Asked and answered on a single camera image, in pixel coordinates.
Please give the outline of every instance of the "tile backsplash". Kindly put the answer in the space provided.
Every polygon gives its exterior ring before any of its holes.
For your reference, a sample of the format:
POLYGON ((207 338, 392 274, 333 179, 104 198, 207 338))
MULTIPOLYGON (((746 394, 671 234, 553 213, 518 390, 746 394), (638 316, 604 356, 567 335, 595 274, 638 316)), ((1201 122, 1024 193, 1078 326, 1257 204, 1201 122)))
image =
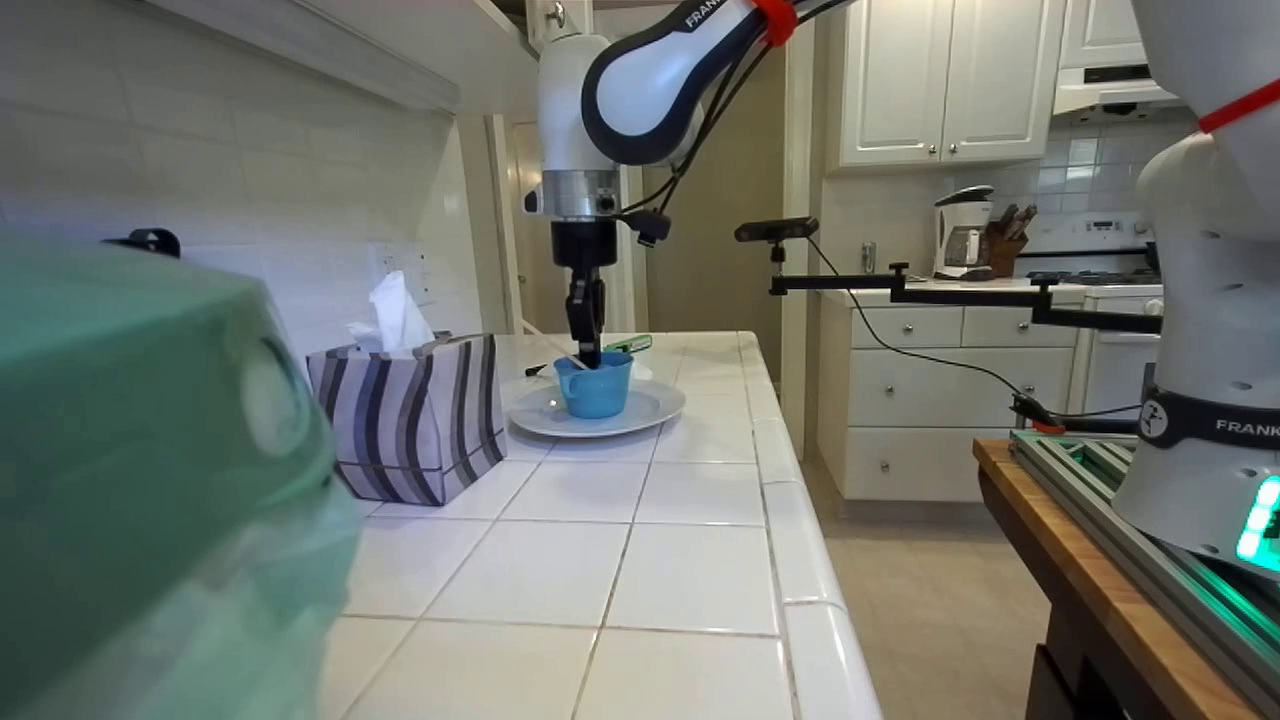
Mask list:
POLYGON ((403 267, 437 326, 478 326, 459 126, 401 110, 143 4, 0 4, 0 231, 171 229, 260 274, 286 345, 371 319, 403 267))
POLYGON ((1138 167, 1193 132, 1193 121, 1163 116, 1146 122, 1055 122, 1039 160, 913 167, 913 173, 838 173, 824 179, 819 245, 838 271, 859 271, 873 245, 876 267, 907 258, 930 267, 930 204, 963 182, 993 182, 993 204, 1034 204, 1026 248, 1102 248, 1143 245, 1146 229, 1134 204, 1138 167))

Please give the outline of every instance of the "cabinet door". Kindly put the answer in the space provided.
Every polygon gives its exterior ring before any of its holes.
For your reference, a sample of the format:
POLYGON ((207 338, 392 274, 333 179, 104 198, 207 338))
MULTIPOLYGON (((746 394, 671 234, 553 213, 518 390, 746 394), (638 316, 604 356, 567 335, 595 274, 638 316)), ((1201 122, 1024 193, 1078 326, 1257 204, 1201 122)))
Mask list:
POLYGON ((1074 345, 1074 335, 1074 326, 1033 325, 1026 308, 963 308, 963 345, 1074 345))
POLYGON ((1130 0, 1069 0, 1063 62, 1143 62, 1130 0))
POLYGON ((949 99, 951 0, 859 0, 837 32, 837 162, 926 162, 949 99))
POLYGON ((951 160, 1042 153, 1061 28, 1063 0, 957 0, 945 122, 951 160))
MULTIPOLYGON (((926 348, 926 356, 993 368, 1042 407, 1063 407, 1071 386, 1071 348, 926 348)), ((1013 390, 988 375, 895 350, 852 350, 849 425, 1013 425, 1009 403, 1013 390)))
POLYGON ((1087 350, 1087 382, 1083 382, 1083 412, 1138 403, 1146 365, 1156 365, 1158 345, 1110 345, 1100 338, 1087 350))
POLYGON ((879 348, 876 335, 895 348, 961 345, 961 308, 886 303, 886 308, 865 308, 865 311, 852 308, 849 316, 852 316, 849 325, 852 348, 879 348))
POLYGON ((849 427, 842 498, 980 498, 972 440, 1009 427, 849 427))

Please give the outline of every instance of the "white tile countertop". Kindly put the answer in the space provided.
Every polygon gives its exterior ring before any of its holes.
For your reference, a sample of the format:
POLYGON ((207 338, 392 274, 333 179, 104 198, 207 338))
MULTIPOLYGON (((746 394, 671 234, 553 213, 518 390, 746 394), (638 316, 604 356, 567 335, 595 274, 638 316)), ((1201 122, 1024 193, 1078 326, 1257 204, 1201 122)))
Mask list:
MULTIPOLYGON (((504 345, 509 390, 554 350, 536 345, 504 345)), ((449 509, 365 509, 321 714, 879 714, 757 335, 654 335, 635 375, 684 412, 511 437, 449 509)))

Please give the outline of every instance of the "white robot body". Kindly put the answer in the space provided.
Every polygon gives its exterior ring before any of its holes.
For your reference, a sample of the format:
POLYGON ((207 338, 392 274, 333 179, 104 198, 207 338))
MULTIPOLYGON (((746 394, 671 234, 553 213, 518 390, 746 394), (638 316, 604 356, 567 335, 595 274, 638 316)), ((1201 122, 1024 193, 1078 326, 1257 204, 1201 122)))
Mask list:
POLYGON ((600 37, 561 37, 539 55, 539 213, 548 220, 595 220, 621 197, 616 162, 592 144, 579 107, 582 75, 604 47, 600 37))
MULTIPOLYGON (((1152 75, 1194 116, 1280 78, 1280 4, 1274 0, 1134 0, 1134 21, 1152 75)), ((1257 213, 1280 229, 1280 107, 1259 107, 1214 132, 1240 167, 1236 182, 1257 213)))
POLYGON ((600 71, 595 104, 600 121, 621 137, 647 137, 654 132, 694 62, 723 42, 750 15, 746 0, 726 0, 707 8, 707 15, 690 15, 684 32, 660 32, 642 51, 628 51, 600 71))
MULTIPOLYGON (((1138 175, 1138 197, 1166 285, 1156 386, 1223 407, 1218 414, 1194 407, 1203 427, 1280 449, 1280 425, 1236 414, 1280 407, 1274 222, 1213 137, 1158 153, 1138 175)), ((1166 449, 1146 440, 1181 419, 1186 412, 1163 407, 1158 394, 1143 407, 1143 442, 1115 510, 1166 544, 1280 575, 1280 564, 1267 566, 1259 557, 1272 527, 1267 504, 1280 509, 1280 478, 1272 478, 1280 451, 1213 437, 1181 437, 1166 449)))

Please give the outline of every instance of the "white plate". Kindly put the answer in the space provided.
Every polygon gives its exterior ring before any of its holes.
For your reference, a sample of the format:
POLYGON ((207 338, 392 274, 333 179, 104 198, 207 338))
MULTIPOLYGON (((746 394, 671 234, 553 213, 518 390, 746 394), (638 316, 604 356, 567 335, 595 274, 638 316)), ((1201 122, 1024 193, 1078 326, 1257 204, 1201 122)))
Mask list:
POLYGON ((511 400, 511 425, 533 437, 628 437, 680 414, 684 390, 660 379, 632 382, 628 407, 607 419, 567 414, 554 386, 536 386, 511 400))

